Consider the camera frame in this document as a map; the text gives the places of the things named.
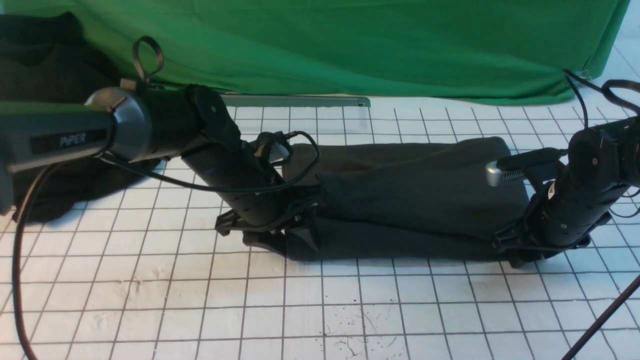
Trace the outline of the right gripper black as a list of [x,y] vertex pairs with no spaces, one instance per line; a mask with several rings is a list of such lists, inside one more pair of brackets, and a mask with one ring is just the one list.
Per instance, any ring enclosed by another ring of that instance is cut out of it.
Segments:
[[320,185],[292,186],[262,193],[223,194],[230,210],[217,217],[215,230],[222,236],[231,231],[272,234],[311,231],[314,212],[322,202]]

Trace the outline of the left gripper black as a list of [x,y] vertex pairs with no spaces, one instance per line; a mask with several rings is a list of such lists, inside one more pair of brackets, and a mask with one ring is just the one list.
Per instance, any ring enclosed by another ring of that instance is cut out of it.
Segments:
[[493,248],[505,254],[512,268],[522,268],[567,250],[587,248],[591,232],[611,220],[606,211],[589,226],[576,226],[549,218],[542,210],[528,210],[493,236]]

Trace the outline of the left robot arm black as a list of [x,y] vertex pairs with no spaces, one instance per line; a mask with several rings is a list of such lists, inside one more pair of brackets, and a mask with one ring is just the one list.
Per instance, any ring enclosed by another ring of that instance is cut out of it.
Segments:
[[489,186],[528,180],[535,193],[524,213],[492,239],[512,268],[585,248],[608,223],[610,207],[639,186],[639,117],[576,132],[567,149],[502,157],[485,169]]

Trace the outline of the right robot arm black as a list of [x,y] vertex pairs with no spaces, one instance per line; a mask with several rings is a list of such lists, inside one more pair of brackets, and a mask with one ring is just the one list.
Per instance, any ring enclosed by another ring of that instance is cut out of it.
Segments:
[[277,234],[306,231],[316,186],[298,186],[320,160],[320,149],[295,178],[285,181],[272,149],[306,132],[262,133],[247,142],[222,97],[201,85],[179,89],[102,88],[85,104],[1,103],[1,212],[14,202],[13,175],[86,157],[152,177],[135,163],[180,157],[230,207],[215,229]]

